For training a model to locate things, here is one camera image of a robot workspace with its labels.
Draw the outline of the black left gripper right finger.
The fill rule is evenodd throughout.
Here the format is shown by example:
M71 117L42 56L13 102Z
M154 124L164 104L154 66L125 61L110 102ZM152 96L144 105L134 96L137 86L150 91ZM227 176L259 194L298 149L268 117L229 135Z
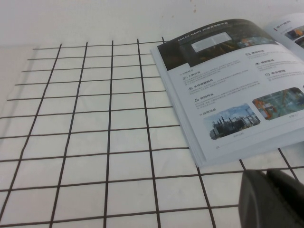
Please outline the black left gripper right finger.
M268 169L266 176L296 213L304 212L304 185L301 182L278 169Z

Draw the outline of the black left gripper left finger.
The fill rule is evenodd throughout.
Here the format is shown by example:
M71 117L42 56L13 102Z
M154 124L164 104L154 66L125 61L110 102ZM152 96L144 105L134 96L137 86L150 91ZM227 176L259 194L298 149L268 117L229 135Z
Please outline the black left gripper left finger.
M304 213L296 213L271 180L258 170L243 172L239 217L242 228L302 228Z

